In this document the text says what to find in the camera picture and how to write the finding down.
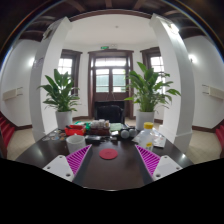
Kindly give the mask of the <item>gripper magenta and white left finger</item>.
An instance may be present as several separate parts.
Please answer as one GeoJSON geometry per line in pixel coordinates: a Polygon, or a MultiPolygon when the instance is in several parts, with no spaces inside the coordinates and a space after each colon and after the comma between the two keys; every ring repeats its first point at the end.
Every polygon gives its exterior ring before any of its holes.
{"type": "Polygon", "coordinates": [[[44,170],[72,182],[91,147],[92,145],[87,145],[68,156],[58,155],[44,167],[44,170]]]}

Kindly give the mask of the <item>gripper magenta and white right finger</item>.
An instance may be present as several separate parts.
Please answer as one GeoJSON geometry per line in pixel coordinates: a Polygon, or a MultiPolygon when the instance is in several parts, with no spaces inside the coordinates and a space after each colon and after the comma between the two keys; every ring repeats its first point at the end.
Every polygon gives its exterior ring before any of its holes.
{"type": "Polygon", "coordinates": [[[149,151],[139,145],[136,145],[136,149],[143,160],[146,170],[154,181],[182,169],[182,167],[168,155],[158,156],[152,151],[149,151]]]}

